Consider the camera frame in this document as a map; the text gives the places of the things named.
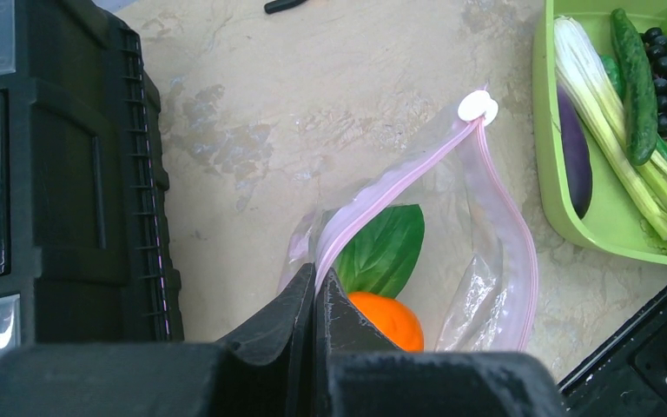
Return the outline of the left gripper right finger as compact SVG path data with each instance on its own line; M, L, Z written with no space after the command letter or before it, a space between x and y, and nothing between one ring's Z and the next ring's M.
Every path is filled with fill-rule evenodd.
M520 352L408 353L329 271L314 304L314 416L565 416L558 387Z

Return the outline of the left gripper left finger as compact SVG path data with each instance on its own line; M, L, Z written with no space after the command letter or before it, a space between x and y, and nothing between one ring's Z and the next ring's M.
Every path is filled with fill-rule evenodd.
M42 344L0 360L0 416L292 416L316 270L212 343Z

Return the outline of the orange tangerine toy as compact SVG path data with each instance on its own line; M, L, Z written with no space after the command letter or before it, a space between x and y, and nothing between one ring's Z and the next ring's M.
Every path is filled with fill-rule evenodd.
M424 350L419 319L405 304L385 296L352 292L350 302L391 342L407 352Z

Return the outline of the green bok choy toy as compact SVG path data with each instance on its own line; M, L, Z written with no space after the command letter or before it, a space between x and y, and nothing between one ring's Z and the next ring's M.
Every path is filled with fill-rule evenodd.
M420 205L384 209L353 237L334 262L341 286L348 293L397 297L412 276L424 237Z

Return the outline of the clear zip top bag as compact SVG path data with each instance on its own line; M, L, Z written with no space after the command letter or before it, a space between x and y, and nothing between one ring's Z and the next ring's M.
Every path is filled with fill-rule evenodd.
M397 296L437 351L521 351L532 331L538 260L530 230L493 164L486 131L499 112L486 89L443 108L379 175L324 197L293 232L279 284L311 262L315 280L377 214L418 204L425 237Z

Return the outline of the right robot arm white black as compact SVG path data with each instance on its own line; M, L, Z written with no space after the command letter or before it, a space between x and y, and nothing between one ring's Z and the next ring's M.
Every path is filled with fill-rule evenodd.
M570 416L667 416L667 286L559 388Z

